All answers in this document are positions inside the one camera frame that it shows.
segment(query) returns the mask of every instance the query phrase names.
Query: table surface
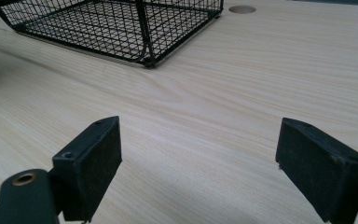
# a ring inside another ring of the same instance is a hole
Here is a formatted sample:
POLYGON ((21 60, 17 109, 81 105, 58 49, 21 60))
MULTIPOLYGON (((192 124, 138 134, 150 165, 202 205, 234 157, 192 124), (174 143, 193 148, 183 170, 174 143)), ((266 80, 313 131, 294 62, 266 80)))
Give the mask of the table surface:
POLYGON ((123 162, 93 223, 323 223, 275 162, 282 118, 358 150, 358 6, 227 0, 155 69, 0 19, 0 184, 120 116, 123 162), (235 14, 237 5, 256 8, 235 14))

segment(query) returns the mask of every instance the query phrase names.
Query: light wood grain surface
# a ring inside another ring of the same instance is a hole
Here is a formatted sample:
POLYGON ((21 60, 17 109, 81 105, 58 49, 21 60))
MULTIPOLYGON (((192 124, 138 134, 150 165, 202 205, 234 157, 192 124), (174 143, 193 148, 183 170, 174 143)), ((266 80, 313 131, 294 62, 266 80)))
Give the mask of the light wood grain surface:
POLYGON ((283 117, 358 150, 358 6, 227 0, 156 69, 18 35, 0 19, 0 184, 97 119, 123 163, 93 223, 323 223, 274 160, 283 117), (229 7, 249 5, 252 14, 229 7))

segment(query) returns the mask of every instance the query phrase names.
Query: basket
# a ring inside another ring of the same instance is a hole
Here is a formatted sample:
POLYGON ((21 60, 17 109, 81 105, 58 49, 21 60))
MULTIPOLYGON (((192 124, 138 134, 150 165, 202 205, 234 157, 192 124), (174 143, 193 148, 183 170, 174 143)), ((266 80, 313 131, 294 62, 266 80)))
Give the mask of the basket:
POLYGON ((22 35, 154 66, 223 10, 223 0, 0 0, 22 35))

